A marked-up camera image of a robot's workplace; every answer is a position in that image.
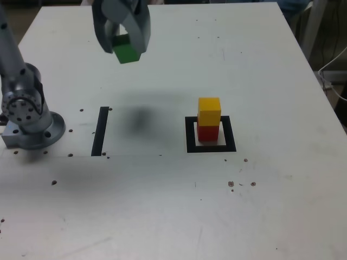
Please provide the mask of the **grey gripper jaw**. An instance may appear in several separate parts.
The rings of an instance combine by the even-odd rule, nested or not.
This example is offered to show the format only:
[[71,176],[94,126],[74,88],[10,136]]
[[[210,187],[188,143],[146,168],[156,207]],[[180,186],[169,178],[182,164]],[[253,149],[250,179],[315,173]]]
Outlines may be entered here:
[[95,0],[92,4],[94,32],[104,52],[112,54],[113,40],[119,33],[119,26],[104,15],[101,8],[103,2],[102,0]]
[[130,46],[136,54],[146,52],[151,36],[150,13],[147,1],[102,1],[101,14],[106,19],[101,23],[100,45],[112,53],[115,37],[123,26],[128,34]]

